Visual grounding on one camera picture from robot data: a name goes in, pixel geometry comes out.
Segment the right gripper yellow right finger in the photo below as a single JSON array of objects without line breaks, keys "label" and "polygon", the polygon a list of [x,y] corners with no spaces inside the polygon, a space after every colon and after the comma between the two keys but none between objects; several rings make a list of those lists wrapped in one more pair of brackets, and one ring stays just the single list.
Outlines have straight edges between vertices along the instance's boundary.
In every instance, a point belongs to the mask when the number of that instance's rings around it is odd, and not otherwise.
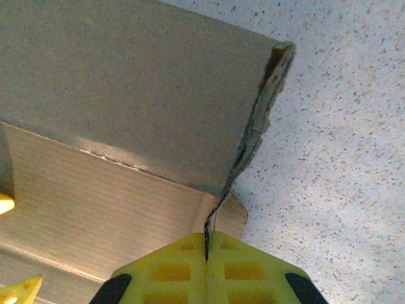
[{"label": "right gripper yellow right finger", "polygon": [[299,267],[223,232],[212,234],[207,303],[326,303]]}]

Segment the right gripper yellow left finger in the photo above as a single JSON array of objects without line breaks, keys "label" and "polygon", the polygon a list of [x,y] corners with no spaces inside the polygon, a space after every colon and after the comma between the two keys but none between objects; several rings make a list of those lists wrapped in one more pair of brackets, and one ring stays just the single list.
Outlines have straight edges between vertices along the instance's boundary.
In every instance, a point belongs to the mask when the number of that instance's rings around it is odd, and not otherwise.
[{"label": "right gripper yellow left finger", "polygon": [[193,233],[115,270],[91,303],[206,303],[204,238]]}]

